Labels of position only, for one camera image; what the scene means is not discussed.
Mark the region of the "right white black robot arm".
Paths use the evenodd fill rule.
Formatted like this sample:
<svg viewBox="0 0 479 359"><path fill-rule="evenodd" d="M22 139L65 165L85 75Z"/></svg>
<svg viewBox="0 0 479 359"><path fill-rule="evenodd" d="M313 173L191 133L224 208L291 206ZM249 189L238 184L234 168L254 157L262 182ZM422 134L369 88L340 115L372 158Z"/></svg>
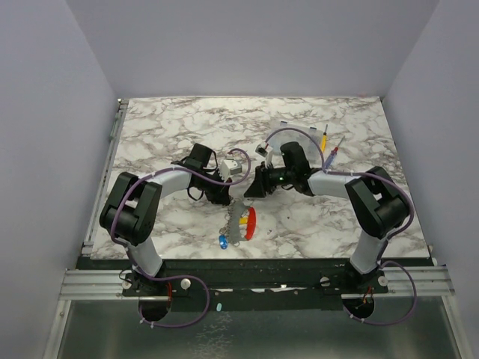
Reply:
<svg viewBox="0 0 479 359"><path fill-rule="evenodd" d="M379 260L388 240L412 217L412 204L392 181L384 168L374 167L361 174L333 174L310 166L302 146L287 142L280 147L284 167L262 162L255 168L254 180L244 193L246 198L265 198L278 187L289 185L300 194L346 198L361 227L359 241L344 273L345 287L361 292L371 282L370 273L379 268Z"/></svg>

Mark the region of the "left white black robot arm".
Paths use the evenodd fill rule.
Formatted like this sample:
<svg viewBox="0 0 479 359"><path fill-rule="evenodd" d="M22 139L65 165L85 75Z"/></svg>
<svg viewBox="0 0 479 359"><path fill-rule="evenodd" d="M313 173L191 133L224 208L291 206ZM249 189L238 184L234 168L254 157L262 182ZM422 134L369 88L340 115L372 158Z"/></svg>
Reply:
<svg viewBox="0 0 479 359"><path fill-rule="evenodd" d="M159 294L165 286L165 276L159 272L162 258L150 237L160 200L195 188L212 204L227 206L231 202L219 166L208 167L215 158L214 150L195 144L187 157L168 168L142 177L123 172L115 181L99 223L113 242L125 248L133 269L141 273L139 286L149 295Z"/></svg>

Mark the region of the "blue key tag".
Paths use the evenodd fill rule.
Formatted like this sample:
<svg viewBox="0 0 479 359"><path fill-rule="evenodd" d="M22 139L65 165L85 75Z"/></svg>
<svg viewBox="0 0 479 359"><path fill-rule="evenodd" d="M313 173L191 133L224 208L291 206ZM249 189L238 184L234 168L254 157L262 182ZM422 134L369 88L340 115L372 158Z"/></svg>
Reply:
<svg viewBox="0 0 479 359"><path fill-rule="evenodd" d="M219 246L222 250L226 250L228 248L228 239L225 235L219 236Z"/></svg>

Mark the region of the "metal key organizer red handle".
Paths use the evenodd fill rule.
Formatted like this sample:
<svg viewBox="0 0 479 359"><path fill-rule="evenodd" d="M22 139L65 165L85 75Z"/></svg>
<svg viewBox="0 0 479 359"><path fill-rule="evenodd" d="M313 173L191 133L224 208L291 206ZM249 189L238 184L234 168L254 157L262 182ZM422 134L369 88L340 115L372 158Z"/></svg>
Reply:
<svg viewBox="0 0 479 359"><path fill-rule="evenodd" d="M248 242L253 239L257 226L256 210L235 200L228 207L228 220L225 226L225 238L232 245Z"/></svg>

